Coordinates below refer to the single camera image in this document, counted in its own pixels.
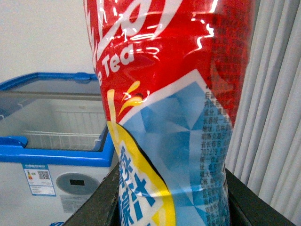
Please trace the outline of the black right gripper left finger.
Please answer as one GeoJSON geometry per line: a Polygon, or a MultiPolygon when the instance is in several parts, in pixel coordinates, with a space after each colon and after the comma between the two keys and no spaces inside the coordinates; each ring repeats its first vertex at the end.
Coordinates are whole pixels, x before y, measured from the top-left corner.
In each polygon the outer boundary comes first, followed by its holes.
{"type": "Polygon", "coordinates": [[[65,226],[119,226],[119,164],[91,197],[65,221],[65,226]]]}

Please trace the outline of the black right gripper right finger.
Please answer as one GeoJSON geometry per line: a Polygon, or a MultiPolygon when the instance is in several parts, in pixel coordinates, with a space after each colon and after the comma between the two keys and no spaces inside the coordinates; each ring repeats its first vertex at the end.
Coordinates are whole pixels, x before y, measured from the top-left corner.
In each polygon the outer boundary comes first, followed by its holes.
{"type": "Polygon", "coordinates": [[[229,190],[230,224],[232,226],[293,226],[270,207],[228,169],[226,178],[229,190]]]}

